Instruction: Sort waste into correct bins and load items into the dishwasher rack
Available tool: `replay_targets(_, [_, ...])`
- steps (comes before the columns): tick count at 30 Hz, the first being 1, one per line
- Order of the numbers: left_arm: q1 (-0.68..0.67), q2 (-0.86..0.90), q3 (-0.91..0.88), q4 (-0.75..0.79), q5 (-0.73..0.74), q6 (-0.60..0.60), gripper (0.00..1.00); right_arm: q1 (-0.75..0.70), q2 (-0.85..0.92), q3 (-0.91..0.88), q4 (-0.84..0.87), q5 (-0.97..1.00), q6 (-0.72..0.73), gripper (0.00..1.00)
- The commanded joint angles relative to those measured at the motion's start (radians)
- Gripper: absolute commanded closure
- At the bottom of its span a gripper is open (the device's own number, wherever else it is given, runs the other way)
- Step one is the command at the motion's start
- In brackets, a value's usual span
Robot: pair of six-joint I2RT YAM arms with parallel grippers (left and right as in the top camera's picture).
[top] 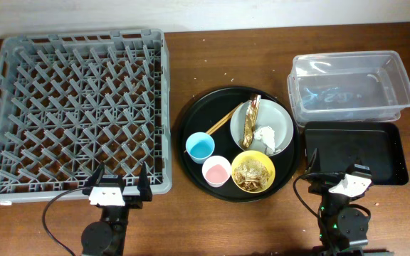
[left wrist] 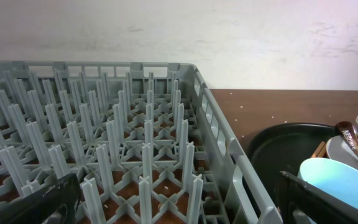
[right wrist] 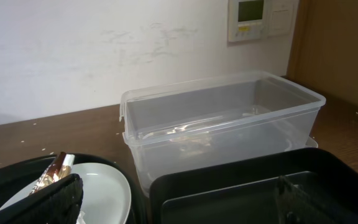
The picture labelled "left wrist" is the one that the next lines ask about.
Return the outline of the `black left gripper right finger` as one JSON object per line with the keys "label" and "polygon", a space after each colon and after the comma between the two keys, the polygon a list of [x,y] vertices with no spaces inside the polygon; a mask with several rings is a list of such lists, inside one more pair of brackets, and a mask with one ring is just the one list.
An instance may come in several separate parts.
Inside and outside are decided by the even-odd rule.
{"label": "black left gripper right finger", "polygon": [[315,223],[358,224],[358,209],[287,171],[279,176],[275,197],[284,223],[296,223],[294,211],[299,210]]}

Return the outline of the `light blue plastic cup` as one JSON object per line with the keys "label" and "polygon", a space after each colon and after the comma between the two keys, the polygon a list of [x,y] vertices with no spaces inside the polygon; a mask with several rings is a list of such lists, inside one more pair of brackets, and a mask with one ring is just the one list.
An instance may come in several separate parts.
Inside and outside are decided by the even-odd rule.
{"label": "light blue plastic cup", "polygon": [[358,170],[332,159],[303,161],[297,177],[358,209]]}

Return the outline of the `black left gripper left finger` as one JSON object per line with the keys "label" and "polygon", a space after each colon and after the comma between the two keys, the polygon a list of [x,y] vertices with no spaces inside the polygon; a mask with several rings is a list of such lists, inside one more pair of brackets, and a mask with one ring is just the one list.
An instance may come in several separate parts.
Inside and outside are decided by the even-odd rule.
{"label": "black left gripper left finger", "polygon": [[43,223],[55,212],[61,215],[59,223],[74,223],[80,202],[78,178],[68,174],[2,209],[0,224]]}

